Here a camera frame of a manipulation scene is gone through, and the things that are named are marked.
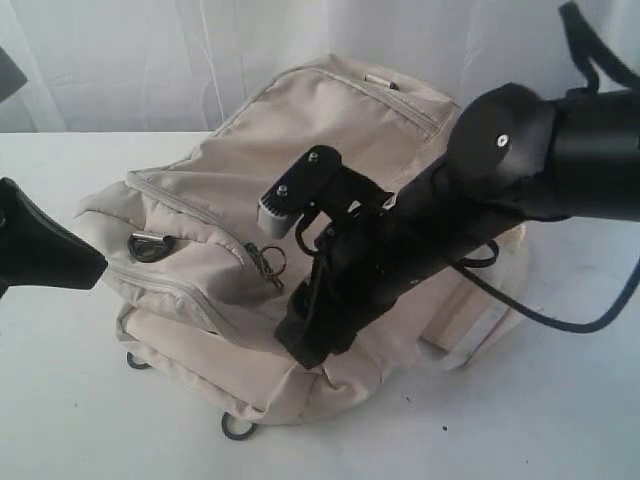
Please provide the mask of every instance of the bolt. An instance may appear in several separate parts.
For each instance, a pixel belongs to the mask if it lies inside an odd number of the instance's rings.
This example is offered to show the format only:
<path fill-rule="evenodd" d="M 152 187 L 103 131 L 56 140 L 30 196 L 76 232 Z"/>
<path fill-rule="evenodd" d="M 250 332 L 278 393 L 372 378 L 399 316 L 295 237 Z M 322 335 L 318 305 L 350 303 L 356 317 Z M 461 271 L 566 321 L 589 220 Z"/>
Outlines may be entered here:
<path fill-rule="evenodd" d="M 509 143 L 509 135 L 507 135 L 506 133 L 503 133 L 502 135 L 500 135 L 498 137 L 498 140 L 496 140 L 496 145 L 498 145 L 500 148 L 506 147 L 508 143 Z"/>

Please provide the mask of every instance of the white table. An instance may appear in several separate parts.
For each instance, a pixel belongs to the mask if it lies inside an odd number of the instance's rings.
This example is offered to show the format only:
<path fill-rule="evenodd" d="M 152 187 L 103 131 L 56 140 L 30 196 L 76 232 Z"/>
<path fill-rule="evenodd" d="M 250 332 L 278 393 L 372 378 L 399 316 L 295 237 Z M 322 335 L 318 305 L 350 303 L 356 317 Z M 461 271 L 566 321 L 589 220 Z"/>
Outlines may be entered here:
<path fill-rule="evenodd" d="M 69 224 L 127 169 L 182 157 L 202 133 L 0 135 L 0 175 Z M 640 254 L 640 225 L 532 225 L 527 303 L 599 315 Z M 526 322 L 470 368 L 416 365 L 333 420 L 235 443 L 221 412 L 114 338 L 119 301 L 13 288 L 0 301 L 0 477 L 304 480 L 622 479 L 640 472 L 640 295 L 592 336 Z"/>

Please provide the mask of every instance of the backpack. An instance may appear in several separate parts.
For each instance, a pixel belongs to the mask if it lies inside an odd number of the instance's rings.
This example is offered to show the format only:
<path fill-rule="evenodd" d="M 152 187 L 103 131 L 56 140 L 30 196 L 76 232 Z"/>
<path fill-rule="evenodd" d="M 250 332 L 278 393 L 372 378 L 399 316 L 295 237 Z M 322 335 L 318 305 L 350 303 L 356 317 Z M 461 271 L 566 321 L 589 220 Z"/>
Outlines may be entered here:
<path fill-rule="evenodd" d="M 330 55 L 278 75 L 181 161 L 130 172 L 84 199 L 74 231 L 109 261 L 103 280 L 124 299 L 117 337 L 144 362 L 131 365 L 151 365 L 233 417 L 294 424 L 359 404 L 425 355 L 444 369 L 468 362 L 518 316 L 446 269 L 346 353 L 305 370 L 273 333 L 311 258 L 293 234 L 274 240 L 256 223 L 258 199 L 311 146 L 336 148 L 346 166 L 397 191 L 444 152 L 458 113 L 425 82 Z M 498 261 L 479 272 L 510 295 L 526 277 L 524 237 L 524 227 L 499 237 Z M 132 238 L 171 245 L 147 262 Z M 286 256 L 281 284 L 256 260 L 268 245 Z"/>

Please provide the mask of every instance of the black mechanical arm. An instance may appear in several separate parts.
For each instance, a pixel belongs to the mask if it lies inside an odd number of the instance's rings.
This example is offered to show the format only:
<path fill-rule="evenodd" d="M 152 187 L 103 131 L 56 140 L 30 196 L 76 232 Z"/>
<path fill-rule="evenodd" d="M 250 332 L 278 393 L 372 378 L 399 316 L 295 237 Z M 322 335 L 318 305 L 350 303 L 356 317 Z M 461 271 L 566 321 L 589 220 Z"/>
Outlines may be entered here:
<path fill-rule="evenodd" d="M 346 351 L 360 329 L 446 266 L 561 330 L 597 331 L 624 307 L 640 282 L 640 262 L 609 311 L 589 324 L 532 312 L 469 270 L 491 265 L 499 253 L 492 239 L 527 220 L 640 221 L 640 78 L 575 4 L 561 13 L 585 88 L 554 101 L 516 84 L 484 94 L 459 118 L 444 155 L 395 195 L 318 145 L 260 199 L 258 223 L 275 238 L 295 225 L 300 248 L 313 257 L 275 332 L 303 366 Z M 625 89 L 598 93 L 593 63 Z M 302 233 L 320 212 L 331 222 L 310 248 Z M 465 258 L 485 244 L 494 257 Z M 0 181 L 0 287 L 91 288 L 105 267 L 99 253 L 47 219 L 15 184 Z"/>

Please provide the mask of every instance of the white backdrop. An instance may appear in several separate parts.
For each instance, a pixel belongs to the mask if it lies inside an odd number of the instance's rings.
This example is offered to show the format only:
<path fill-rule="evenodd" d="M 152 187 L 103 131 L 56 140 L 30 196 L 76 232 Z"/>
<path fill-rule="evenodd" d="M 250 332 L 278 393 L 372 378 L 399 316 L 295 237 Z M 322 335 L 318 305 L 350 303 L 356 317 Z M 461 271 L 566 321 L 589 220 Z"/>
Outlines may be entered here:
<path fill-rule="evenodd" d="M 30 83 L 0 131 L 210 130 L 276 72 L 329 50 L 466 104 L 507 81 L 561 95 L 562 0 L 0 0 L 0 45 Z M 634 0 L 581 0 L 640 63 Z"/>

